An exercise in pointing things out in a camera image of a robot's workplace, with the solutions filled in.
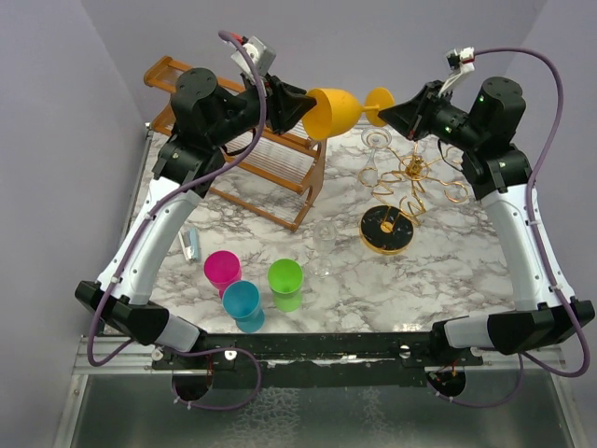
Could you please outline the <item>yellow plastic wine glass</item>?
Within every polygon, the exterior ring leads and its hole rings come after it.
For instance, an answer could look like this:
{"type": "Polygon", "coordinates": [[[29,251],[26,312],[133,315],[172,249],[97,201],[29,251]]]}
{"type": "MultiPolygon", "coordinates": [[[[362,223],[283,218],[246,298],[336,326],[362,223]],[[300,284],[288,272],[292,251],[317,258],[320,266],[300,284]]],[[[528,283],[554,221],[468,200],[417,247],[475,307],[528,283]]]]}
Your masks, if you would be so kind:
{"type": "Polygon", "coordinates": [[[307,96],[316,104],[302,118],[302,126],[315,141],[346,133],[362,115],[366,116],[370,125],[383,127],[385,122],[378,114],[395,104],[393,94],[385,87],[370,91],[364,104],[348,91],[340,89],[312,89],[307,96]]]}

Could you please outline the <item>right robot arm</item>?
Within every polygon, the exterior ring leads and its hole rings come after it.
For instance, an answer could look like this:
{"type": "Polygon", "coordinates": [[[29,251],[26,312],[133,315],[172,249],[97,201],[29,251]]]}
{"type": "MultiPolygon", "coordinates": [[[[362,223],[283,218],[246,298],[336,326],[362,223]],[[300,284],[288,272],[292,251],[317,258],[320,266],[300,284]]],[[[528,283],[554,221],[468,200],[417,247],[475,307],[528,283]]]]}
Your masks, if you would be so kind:
{"type": "Polygon", "coordinates": [[[521,86],[505,77],[486,79],[467,112],[440,94],[440,80],[428,82],[410,101],[378,116],[410,141],[432,134],[463,152],[462,171],[493,224],[513,288],[512,311],[437,322],[428,343],[430,357],[449,365],[463,349],[495,349],[518,354],[562,343],[595,317],[590,301],[580,301],[558,272],[558,263],[540,222],[531,165],[512,138],[526,108],[521,86]],[[552,277],[540,258],[547,255],[552,277]]]}

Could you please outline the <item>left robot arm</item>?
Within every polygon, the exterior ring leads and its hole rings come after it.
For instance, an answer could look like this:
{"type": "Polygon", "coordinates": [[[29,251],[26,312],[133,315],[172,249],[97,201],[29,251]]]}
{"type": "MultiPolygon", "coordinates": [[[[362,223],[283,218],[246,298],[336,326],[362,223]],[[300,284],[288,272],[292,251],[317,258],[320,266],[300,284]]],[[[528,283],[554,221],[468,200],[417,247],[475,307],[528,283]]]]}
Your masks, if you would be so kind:
{"type": "Polygon", "coordinates": [[[265,127],[283,134],[316,105],[303,89],[267,75],[233,93],[207,68],[191,68],[175,82],[172,135],[154,165],[146,202],[122,246],[94,281],[82,281],[75,297],[104,322],[143,344],[167,346],[182,366],[205,360],[203,331],[151,302],[157,273],[174,238],[228,164],[223,149],[252,132],[255,147],[265,127]]]}

